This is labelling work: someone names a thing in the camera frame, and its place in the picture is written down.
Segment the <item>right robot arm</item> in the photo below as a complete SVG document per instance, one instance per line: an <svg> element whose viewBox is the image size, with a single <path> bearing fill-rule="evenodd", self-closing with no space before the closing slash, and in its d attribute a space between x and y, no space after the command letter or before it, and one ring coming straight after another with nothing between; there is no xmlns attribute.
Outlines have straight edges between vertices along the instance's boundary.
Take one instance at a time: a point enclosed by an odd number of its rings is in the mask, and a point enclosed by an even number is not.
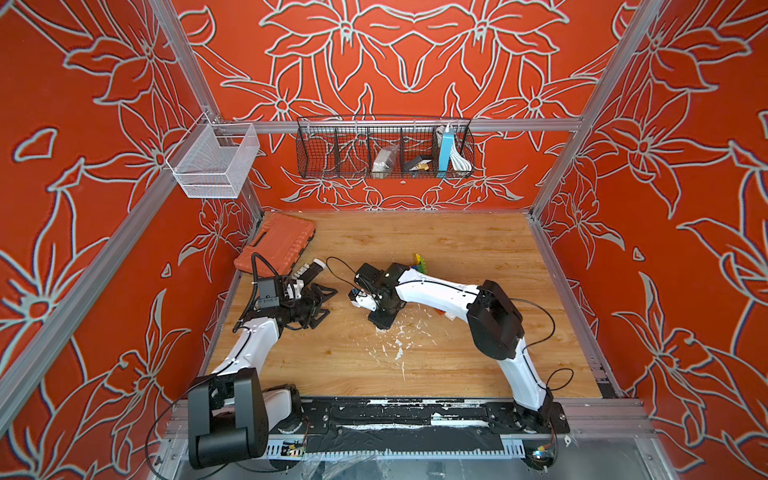
<svg viewBox="0 0 768 480"><path fill-rule="evenodd" d="M350 301L368 310L368 320L378 329L390 329L411 303L466 322L476 348L498 362L516 405L541 417L549 414L552 393L527 352L523 316L499 284L459 284L399 263L386 270L365 263L355 273L354 284Z"/></svg>

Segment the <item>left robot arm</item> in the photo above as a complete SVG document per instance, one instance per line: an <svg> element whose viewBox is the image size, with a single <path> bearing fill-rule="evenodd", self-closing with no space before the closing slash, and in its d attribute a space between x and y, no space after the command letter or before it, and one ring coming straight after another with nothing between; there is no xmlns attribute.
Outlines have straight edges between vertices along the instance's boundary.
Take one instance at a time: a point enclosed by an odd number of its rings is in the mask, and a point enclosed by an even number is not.
<svg viewBox="0 0 768 480"><path fill-rule="evenodd" d="M298 388L263 389L260 372L283 330L292 323L315 328L330 311L323 304L338 290L312 283L298 298L278 286L255 284L236 326L235 346L210 374L197 377L188 393L188 456L196 470L258 458L277 428L303 427Z"/></svg>

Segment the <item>black handheld tool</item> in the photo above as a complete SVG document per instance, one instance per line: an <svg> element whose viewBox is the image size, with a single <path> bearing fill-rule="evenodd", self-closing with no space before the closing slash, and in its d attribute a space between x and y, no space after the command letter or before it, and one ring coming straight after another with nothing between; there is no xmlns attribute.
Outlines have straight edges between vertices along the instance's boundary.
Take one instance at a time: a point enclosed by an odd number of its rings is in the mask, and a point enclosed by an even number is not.
<svg viewBox="0 0 768 480"><path fill-rule="evenodd" d="M287 297L289 299L300 298L304 288L308 287L326 269L326 264L315 258L311 263L304 264L297 272L288 275L284 283Z"/></svg>

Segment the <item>orange tool case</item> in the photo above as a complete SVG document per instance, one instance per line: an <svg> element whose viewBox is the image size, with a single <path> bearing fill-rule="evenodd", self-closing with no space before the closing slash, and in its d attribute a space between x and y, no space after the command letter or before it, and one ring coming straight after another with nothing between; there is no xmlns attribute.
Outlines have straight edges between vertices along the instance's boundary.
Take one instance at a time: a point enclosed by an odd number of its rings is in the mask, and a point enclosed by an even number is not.
<svg viewBox="0 0 768 480"><path fill-rule="evenodd" d="M264 257L279 275L292 272L316 232L313 222L283 213L268 213L252 244L234 260L237 270L252 274L254 252Z"/></svg>

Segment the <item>grey packet in basket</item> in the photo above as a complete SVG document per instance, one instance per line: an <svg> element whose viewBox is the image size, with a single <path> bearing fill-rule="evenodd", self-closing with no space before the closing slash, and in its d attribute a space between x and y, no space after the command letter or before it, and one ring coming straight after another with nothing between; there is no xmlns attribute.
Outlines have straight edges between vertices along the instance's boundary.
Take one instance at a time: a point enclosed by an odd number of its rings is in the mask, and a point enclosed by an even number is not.
<svg viewBox="0 0 768 480"><path fill-rule="evenodd" d="M394 145L383 147L373 161L371 177L373 179L385 179L398 164L399 148Z"/></svg>

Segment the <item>black item in basket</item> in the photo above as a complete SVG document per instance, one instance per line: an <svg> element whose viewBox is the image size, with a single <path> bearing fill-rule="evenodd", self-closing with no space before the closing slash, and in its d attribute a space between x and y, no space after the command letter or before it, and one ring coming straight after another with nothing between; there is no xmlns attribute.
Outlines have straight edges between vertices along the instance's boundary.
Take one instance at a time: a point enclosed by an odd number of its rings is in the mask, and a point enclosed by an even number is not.
<svg viewBox="0 0 768 480"><path fill-rule="evenodd" d="M418 155L404 163L403 172L412 174L425 173L430 171L431 165L432 158L430 156Z"/></svg>

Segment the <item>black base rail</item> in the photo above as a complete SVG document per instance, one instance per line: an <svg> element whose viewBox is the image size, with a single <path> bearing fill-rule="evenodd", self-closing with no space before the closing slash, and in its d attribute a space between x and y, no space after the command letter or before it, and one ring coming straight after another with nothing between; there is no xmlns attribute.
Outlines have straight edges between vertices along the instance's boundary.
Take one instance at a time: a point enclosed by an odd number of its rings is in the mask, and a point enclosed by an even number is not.
<svg viewBox="0 0 768 480"><path fill-rule="evenodd" d="M298 436L312 453L495 454L505 438L550 449L571 429L558 402L539 414L505 398L315 396L272 432Z"/></svg>

